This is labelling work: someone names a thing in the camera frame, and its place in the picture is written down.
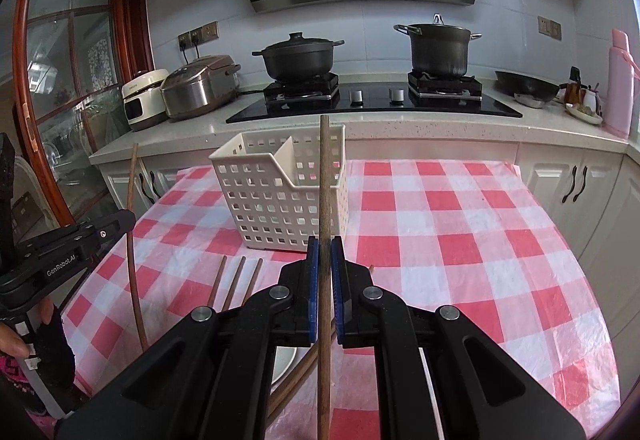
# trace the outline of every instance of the tablecloth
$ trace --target tablecloth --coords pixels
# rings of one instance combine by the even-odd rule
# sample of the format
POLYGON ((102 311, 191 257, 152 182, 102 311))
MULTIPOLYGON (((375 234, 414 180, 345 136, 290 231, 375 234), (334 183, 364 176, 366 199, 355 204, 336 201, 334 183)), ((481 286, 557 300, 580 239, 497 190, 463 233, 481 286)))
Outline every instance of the tablecloth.
MULTIPOLYGON (((374 282, 411 306, 459 307, 592 435, 620 405, 616 363, 593 293, 564 239, 513 166, 502 162, 349 161, 345 256, 375 266, 374 282)), ((301 257, 246 248, 212 167, 184 172, 135 230, 138 287, 155 341, 207 301, 223 254, 248 258, 240 304, 258 258, 255 291, 301 257)), ((78 380, 95 391, 140 354, 124 240, 88 278, 64 316, 78 380)), ((233 269, 225 269, 220 309, 233 269)), ((333 440, 378 438, 372 350, 332 357, 333 440)), ((313 373, 267 438, 316 437, 313 373)))

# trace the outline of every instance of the small white dish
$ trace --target small white dish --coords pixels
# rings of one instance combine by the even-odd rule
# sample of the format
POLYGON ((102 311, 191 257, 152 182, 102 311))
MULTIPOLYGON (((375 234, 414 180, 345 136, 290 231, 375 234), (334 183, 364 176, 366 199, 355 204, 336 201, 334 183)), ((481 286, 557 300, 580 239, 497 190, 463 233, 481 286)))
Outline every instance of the small white dish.
POLYGON ((287 372, 293 359, 296 358, 296 350, 292 346, 278 346, 276 347, 276 359, 273 363, 273 375, 271 376, 271 383, 275 384, 280 378, 287 372))
POLYGON ((575 118, 579 118, 581 121, 586 122, 587 124, 591 124, 592 126, 599 126, 602 124, 602 117, 600 115, 587 115, 574 108, 572 104, 565 104, 565 109, 574 116, 575 118))

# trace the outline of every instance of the pink thermos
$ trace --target pink thermos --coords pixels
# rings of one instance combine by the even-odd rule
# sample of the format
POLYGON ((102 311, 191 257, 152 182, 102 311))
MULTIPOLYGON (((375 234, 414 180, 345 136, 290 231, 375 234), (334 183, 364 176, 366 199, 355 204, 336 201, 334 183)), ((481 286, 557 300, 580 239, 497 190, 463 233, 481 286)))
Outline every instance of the pink thermos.
POLYGON ((613 29, 613 46, 609 49, 609 92, 604 109, 604 126, 609 133, 627 138, 634 106, 634 77, 640 68, 629 53, 629 37, 613 29))

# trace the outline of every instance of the frying pan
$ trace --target frying pan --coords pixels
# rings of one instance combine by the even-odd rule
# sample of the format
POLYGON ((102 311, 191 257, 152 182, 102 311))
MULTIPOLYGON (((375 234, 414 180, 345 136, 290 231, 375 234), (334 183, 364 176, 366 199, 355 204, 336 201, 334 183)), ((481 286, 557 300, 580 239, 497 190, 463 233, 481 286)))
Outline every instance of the frying pan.
POLYGON ((534 99, 541 100, 542 102, 549 102, 553 100, 560 91, 560 86, 557 84, 547 83, 541 79, 526 75, 498 71, 496 71, 495 75, 505 90, 504 92, 509 95, 530 95, 534 99))

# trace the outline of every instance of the human hand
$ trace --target human hand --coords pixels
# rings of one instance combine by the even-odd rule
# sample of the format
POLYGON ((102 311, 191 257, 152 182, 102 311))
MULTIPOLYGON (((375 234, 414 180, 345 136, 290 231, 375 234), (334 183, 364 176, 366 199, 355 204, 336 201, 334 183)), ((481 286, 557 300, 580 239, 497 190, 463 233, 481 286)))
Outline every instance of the human hand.
MULTIPOLYGON (((38 314, 42 322, 48 325, 53 316, 53 303, 49 296, 46 296, 38 303, 38 314)), ((17 359, 29 357, 29 349, 22 338, 7 325, 0 323, 0 352, 17 359)))

